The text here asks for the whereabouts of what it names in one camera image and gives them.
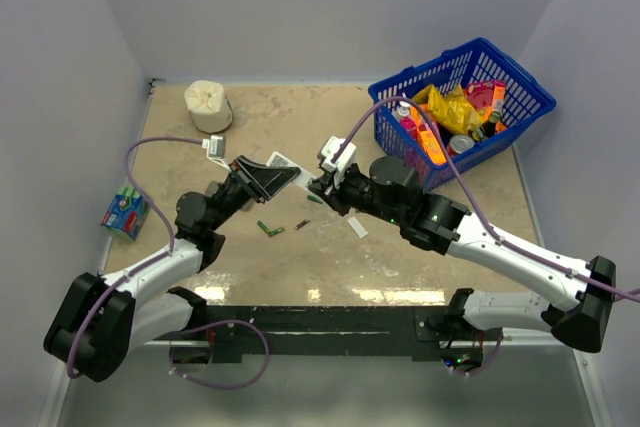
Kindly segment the white battery cover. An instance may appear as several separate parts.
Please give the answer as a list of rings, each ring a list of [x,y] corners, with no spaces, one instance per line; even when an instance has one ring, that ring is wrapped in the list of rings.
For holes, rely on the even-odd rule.
[[[349,217],[347,223],[360,239],[368,235],[368,231],[356,217]]]

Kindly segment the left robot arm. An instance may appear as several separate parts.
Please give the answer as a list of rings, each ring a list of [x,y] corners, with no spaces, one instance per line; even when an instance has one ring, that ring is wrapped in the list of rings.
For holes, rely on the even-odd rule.
[[[176,203],[177,231],[165,247],[114,274],[73,280],[44,350],[65,363],[70,378],[101,382],[141,344],[172,332],[200,337],[206,303],[177,282],[215,262],[225,242],[219,227],[248,203],[268,202],[300,174],[293,164],[262,165],[239,156],[212,194],[183,194]]]

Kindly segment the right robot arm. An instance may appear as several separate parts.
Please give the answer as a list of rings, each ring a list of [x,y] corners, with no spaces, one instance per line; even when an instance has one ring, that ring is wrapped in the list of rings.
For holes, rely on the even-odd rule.
[[[613,306],[615,264],[560,255],[499,228],[445,196],[425,192],[417,171],[397,157],[375,160],[367,174],[351,164],[344,173],[325,173],[310,191],[334,211],[355,209],[399,228],[424,251],[486,267],[522,286],[515,293],[460,289],[445,316],[448,333],[459,340],[498,328],[550,333],[573,349],[598,353]]]

